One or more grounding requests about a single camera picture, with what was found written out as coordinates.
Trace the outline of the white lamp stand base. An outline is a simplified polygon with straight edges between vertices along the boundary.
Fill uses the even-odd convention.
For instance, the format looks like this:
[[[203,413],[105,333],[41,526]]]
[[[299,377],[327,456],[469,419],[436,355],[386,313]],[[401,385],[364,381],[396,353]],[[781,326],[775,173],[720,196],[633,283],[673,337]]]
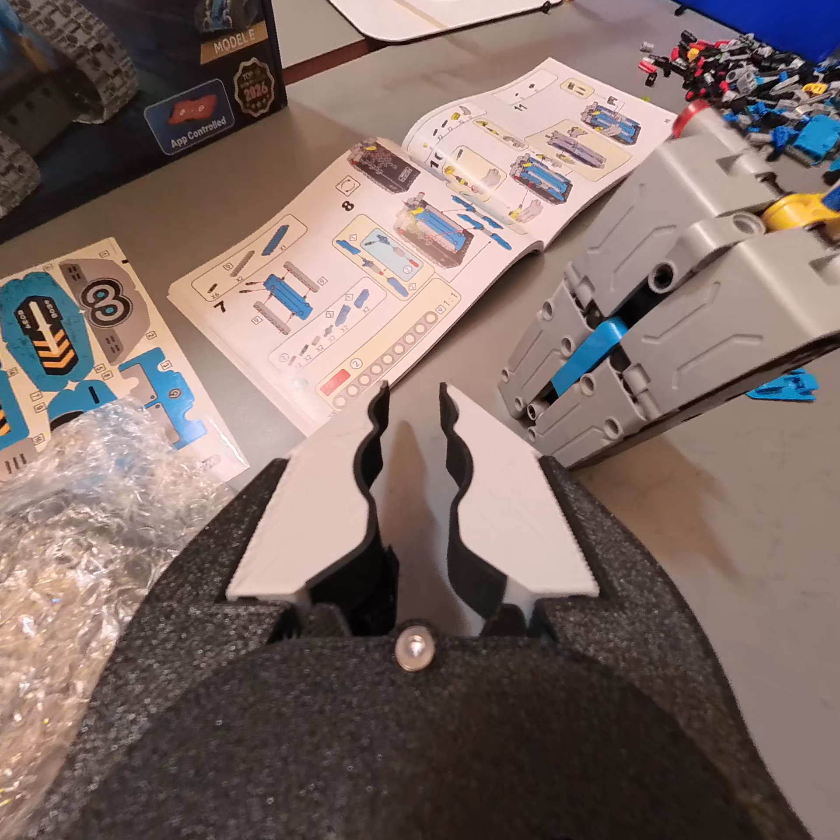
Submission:
[[[403,44],[526,14],[546,14],[562,1],[331,1],[366,38]]]

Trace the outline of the blue sticker sheet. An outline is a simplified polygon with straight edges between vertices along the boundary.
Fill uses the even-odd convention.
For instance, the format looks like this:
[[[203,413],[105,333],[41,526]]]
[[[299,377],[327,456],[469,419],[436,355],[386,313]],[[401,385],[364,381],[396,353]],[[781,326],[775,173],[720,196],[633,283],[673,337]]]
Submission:
[[[223,481],[249,467],[115,238],[2,279],[1,481],[61,426],[120,398]]]

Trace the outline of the blue plastic bin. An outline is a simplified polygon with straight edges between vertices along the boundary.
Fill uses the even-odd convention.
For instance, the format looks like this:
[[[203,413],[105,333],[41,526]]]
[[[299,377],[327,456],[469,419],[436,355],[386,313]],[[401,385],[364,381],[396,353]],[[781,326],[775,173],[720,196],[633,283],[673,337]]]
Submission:
[[[778,50],[814,62],[838,55],[838,1],[678,1]]]

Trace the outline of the small blue panel piece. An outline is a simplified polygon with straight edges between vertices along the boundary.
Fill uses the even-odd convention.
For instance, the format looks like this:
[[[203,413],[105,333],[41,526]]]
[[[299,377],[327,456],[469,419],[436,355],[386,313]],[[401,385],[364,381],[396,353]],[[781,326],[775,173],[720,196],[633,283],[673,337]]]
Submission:
[[[820,388],[809,371],[799,368],[746,393],[753,400],[785,403],[813,403]]]

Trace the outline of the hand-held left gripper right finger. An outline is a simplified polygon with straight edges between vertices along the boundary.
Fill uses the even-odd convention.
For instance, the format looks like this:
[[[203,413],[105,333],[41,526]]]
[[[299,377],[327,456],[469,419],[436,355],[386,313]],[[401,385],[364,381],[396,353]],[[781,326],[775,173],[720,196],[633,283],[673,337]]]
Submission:
[[[507,607],[528,626],[544,600],[601,588],[537,450],[459,388],[439,386],[449,510],[451,588],[485,624]]]

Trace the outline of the partly built toy brick model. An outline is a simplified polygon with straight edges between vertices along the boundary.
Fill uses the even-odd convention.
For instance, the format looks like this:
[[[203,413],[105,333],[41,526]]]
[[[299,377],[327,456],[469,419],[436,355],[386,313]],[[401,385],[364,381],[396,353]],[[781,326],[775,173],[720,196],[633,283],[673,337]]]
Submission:
[[[542,455],[587,466],[838,349],[838,185],[783,193],[702,103],[593,219],[502,368]]]

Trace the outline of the open instruction booklet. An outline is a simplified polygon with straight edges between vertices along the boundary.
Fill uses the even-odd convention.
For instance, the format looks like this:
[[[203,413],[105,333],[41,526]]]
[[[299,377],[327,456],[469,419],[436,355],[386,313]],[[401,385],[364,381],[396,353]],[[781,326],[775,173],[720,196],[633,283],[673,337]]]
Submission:
[[[168,298],[308,435],[398,381],[511,266],[670,135],[674,113],[547,58],[402,144],[352,145]]]

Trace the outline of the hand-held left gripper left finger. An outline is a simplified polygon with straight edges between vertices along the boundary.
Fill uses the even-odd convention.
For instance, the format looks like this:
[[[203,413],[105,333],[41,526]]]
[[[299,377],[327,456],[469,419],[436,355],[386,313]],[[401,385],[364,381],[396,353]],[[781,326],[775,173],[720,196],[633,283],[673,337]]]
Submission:
[[[382,539],[371,487],[382,470],[390,386],[328,420],[290,451],[225,592],[230,602],[361,602]]]

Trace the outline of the dark toy product box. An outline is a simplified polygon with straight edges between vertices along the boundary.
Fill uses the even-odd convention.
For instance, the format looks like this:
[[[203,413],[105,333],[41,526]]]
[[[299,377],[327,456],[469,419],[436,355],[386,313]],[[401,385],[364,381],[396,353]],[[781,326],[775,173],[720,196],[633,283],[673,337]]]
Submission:
[[[1,241],[286,105],[271,2],[2,1]]]

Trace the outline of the scatter of small pins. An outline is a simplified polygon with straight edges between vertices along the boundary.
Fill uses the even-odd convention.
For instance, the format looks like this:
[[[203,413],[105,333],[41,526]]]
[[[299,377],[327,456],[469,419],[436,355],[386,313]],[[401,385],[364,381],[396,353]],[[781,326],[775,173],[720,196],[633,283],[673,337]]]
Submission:
[[[704,101],[743,132],[803,130],[816,117],[838,120],[838,59],[817,62],[753,35],[710,42],[689,31],[667,55],[643,43],[638,67],[652,84],[676,75],[688,102]]]

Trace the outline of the clear bubble wrap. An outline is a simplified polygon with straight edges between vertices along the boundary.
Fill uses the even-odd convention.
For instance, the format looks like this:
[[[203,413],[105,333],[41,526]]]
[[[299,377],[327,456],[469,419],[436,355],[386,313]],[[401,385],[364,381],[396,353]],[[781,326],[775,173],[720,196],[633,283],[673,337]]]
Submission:
[[[2,484],[2,838],[32,822],[152,585],[233,496],[128,398],[60,427]]]

